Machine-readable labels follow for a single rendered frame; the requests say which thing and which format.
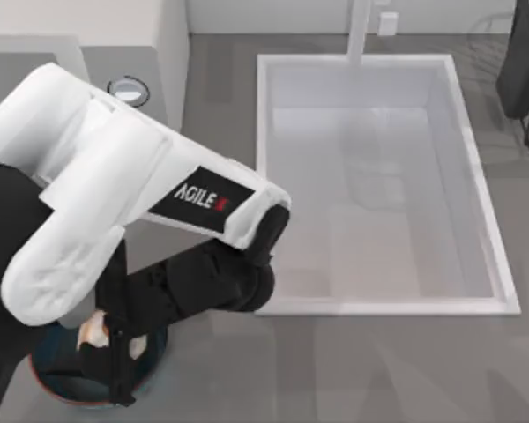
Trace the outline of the black chair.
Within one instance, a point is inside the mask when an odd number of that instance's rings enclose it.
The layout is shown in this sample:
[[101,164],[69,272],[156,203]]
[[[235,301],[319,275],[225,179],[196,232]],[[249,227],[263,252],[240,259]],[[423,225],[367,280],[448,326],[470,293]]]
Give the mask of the black chair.
[[505,58],[495,82],[504,115],[520,122],[529,151],[529,0],[516,0]]

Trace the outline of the dark blue bowl red rim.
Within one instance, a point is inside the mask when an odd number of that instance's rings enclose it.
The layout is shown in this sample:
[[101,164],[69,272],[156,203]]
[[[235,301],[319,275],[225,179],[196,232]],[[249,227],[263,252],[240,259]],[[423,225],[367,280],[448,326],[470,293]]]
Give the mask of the dark blue bowl red rim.
[[[28,359],[34,377],[49,395],[65,403],[88,408],[112,407],[109,386],[87,378],[80,371],[75,351],[77,339],[77,329],[60,324],[50,327]],[[140,395],[153,379],[167,347],[166,330],[148,334],[146,350],[131,372],[133,396]]]

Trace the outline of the pale bread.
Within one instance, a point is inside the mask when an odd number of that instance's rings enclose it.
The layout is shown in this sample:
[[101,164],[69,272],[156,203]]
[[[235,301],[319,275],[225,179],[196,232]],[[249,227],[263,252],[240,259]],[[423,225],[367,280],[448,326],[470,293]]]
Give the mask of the pale bread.
[[[96,310],[92,316],[79,326],[77,350],[82,345],[88,344],[95,348],[109,346],[108,327],[105,320],[106,313],[103,310]],[[148,336],[133,338],[129,342],[129,354],[133,360],[137,360],[145,351],[148,344]]]

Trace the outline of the small white wall box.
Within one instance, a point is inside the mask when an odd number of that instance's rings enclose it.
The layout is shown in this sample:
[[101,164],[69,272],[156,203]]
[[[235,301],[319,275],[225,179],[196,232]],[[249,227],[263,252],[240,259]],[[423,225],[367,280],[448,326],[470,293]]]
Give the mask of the small white wall box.
[[395,11],[385,11],[379,16],[377,34],[381,37],[394,36],[398,33],[399,14]]

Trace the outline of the tall white tap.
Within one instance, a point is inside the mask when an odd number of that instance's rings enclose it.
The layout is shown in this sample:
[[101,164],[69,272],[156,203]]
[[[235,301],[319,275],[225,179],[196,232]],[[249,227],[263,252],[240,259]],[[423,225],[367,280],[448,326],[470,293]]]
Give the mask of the tall white tap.
[[352,0],[346,58],[352,65],[360,65],[369,28],[374,0]]

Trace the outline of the white sink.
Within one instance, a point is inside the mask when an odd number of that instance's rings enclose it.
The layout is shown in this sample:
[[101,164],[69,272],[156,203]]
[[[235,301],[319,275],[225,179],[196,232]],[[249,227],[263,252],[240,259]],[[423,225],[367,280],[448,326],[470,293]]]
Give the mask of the white sink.
[[451,56],[259,56],[256,164],[292,198],[262,315],[520,314]]

